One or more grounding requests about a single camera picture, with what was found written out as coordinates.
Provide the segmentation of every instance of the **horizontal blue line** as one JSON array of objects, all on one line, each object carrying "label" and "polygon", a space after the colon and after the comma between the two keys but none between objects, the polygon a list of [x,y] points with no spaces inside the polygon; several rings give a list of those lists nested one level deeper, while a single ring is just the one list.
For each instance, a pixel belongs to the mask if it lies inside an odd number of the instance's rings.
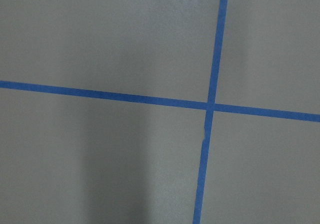
[{"label": "horizontal blue line", "polygon": [[226,104],[215,104],[214,110],[219,112],[227,113],[240,113],[240,114],[249,114],[249,115],[258,115],[264,117],[274,117],[274,118],[286,118],[286,119],[295,119],[311,122],[320,122],[320,114],[311,114],[311,113],[299,113],[299,112],[290,112],[290,111],[280,111],[273,109],[264,109],[264,108],[250,108],[250,107],[241,107],[233,106]]},{"label": "horizontal blue line", "polygon": [[156,104],[156,105],[163,105],[163,106],[192,108],[192,109],[200,109],[200,110],[206,110],[207,108],[207,103],[197,102],[197,101],[158,98],[158,97],[149,97],[149,96],[141,96],[141,95],[112,93],[112,92],[94,91],[94,90],[77,89],[77,88],[65,88],[65,87],[56,87],[56,86],[48,86],[48,85],[30,84],[30,83],[19,83],[19,82],[10,82],[10,81],[0,81],[0,88],[18,89],[18,90],[26,90],[26,91],[42,92],[42,93],[54,93],[54,94],[71,95],[71,96],[79,96],[79,97],[87,97],[87,98],[109,99],[109,100],[126,101],[126,102],[134,102],[134,103]]}]

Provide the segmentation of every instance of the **gray surface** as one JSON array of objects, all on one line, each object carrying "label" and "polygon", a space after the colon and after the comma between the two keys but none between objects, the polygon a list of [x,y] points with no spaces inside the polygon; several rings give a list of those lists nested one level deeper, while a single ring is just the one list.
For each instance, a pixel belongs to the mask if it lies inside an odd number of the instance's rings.
[{"label": "gray surface", "polygon": [[0,96],[2,223],[192,223],[204,111]]},{"label": "gray surface", "polygon": [[320,114],[320,0],[228,0],[217,103]]},{"label": "gray surface", "polygon": [[218,6],[0,0],[0,80],[206,101]]},{"label": "gray surface", "polygon": [[202,223],[320,223],[319,140],[319,123],[216,112]]}]

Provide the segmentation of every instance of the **blue tape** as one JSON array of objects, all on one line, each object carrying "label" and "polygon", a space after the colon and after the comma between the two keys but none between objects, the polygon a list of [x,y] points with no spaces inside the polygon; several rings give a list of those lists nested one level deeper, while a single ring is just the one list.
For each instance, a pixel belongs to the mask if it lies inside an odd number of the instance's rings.
[{"label": "blue tape", "polygon": [[227,1],[228,0],[220,0],[219,3],[219,11],[217,18],[217,26],[215,33],[215,41],[214,41],[214,50],[213,50],[213,58],[212,58],[212,68],[210,75],[210,84],[208,91],[208,106],[205,113],[205,121],[204,121],[204,139],[201,147],[201,157],[200,157],[200,165],[199,165],[199,173],[198,173],[198,181],[197,181],[197,189],[195,195],[195,204],[194,204],[194,213],[193,213],[193,224],[200,224],[201,221],[201,211],[202,204],[204,198],[204,190],[205,190],[205,182],[206,182],[206,172],[207,172],[207,164],[208,164],[208,155],[209,155],[209,147],[210,147],[210,138],[211,138],[211,128],[214,118],[214,106],[216,100],[217,93],[217,85],[218,85],[218,74],[219,74],[219,66],[221,59],[221,50],[224,38],[224,30],[225,30],[225,20],[227,14]]},{"label": "blue tape", "polygon": [[311,122],[320,122],[320,114],[311,114],[311,113],[299,113],[299,112],[289,112],[289,111],[280,111],[273,109],[263,109],[263,108],[250,108],[250,107],[241,107],[225,104],[215,104],[214,110],[219,112],[228,112],[228,113],[240,113],[240,114],[249,114],[249,115],[258,115],[264,117],[274,117],[274,118],[286,118],[286,119],[295,119]]},{"label": "blue tape", "polygon": [[122,94],[122,93],[111,93],[103,91],[93,91],[86,89],[77,89],[77,88],[65,88],[65,87],[56,87],[48,85],[39,85],[39,84],[30,84],[30,83],[18,83],[10,81],[0,81],[0,88],[9,88],[9,89],[18,89],[42,93],[54,93],[54,94],[63,94],[79,97],[88,97],[88,98],[100,98],[100,99],[109,99],[117,101],[126,101],[134,103],[147,103],[147,104],[156,104],[163,106],[172,106],[180,108],[192,108],[206,110],[207,103],[188,101],[188,100],[179,100],[179,99],[170,99],[170,98],[158,98],[158,97],[149,97],[141,95],[132,95],[132,94]]}]

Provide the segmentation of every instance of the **blue stripe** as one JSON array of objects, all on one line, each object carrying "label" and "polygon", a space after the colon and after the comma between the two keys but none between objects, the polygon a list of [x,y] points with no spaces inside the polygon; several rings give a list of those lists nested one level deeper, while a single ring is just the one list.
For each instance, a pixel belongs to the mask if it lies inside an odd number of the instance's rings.
[{"label": "blue stripe", "polygon": [[232,105],[225,105],[225,104],[215,104],[214,108],[215,108],[214,109],[215,111],[219,111],[219,112],[241,113],[241,114],[265,116],[265,117],[320,122],[320,114],[298,113],[298,112],[280,111],[280,110],[264,109],[264,108],[250,108],[250,107],[232,106]]},{"label": "blue stripe", "polygon": [[88,97],[88,98],[118,100],[118,101],[134,102],[134,103],[147,103],[147,104],[156,104],[156,105],[163,105],[163,106],[180,107],[180,108],[192,108],[192,109],[201,109],[201,110],[206,110],[207,108],[207,103],[204,103],[204,102],[178,100],[178,99],[170,99],[170,98],[148,97],[148,96],[123,94],[123,93],[111,93],[111,92],[102,92],[102,91],[77,89],[77,88],[65,88],[65,87],[56,87],[56,86],[48,86],[48,85],[30,84],[30,83],[0,81],[0,88],[18,89],[18,90],[26,90],[26,91],[34,91],[34,92],[42,92],[42,93],[63,94],[63,95]]},{"label": "blue stripe", "polygon": [[227,13],[227,10],[226,10],[227,1],[228,0],[220,0],[220,4],[219,4],[217,26],[215,31],[216,33],[215,33],[215,41],[214,41],[214,50],[213,50],[214,56],[212,58],[212,68],[211,68],[211,76],[210,76],[210,84],[209,84],[209,92],[208,92],[208,102],[207,102],[208,106],[207,106],[205,121],[204,121],[204,139],[202,141],[202,147],[201,147],[200,166],[199,166],[197,189],[196,189],[196,195],[195,195],[193,224],[200,224],[200,221],[201,221],[201,211],[202,211],[205,182],[206,182],[211,128],[212,128],[212,123],[214,118],[213,108],[216,100],[221,50],[222,50],[223,37],[224,37],[223,32],[225,29],[224,24],[225,24],[225,20],[226,20],[225,17]]}]

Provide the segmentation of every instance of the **vertical blue line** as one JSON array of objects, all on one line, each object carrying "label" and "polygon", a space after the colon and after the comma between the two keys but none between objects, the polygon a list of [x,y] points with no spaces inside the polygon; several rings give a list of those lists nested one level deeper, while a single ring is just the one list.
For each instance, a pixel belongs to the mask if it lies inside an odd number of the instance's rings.
[{"label": "vertical blue line", "polygon": [[227,10],[226,10],[227,1],[228,0],[220,0],[220,4],[219,4],[217,26],[215,31],[216,33],[215,33],[215,41],[214,41],[214,50],[213,50],[214,56],[212,59],[208,102],[207,102],[207,109],[206,109],[205,120],[204,120],[204,139],[202,141],[202,147],[201,147],[200,166],[199,166],[198,182],[197,182],[197,189],[196,189],[196,195],[195,195],[195,204],[194,204],[194,213],[193,213],[193,222],[192,222],[193,224],[200,224],[200,221],[201,221],[201,211],[202,211],[202,204],[203,204],[204,190],[205,190],[211,128],[212,128],[212,123],[214,118],[214,106],[216,101],[218,74],[219,74],[221,50],[222,50],[222,43],[223,43],[222,40],[224,37],[223,32],[225,29],[224,24],[225,24],[225,20],[226,20],[225,17],[227,13]]}]

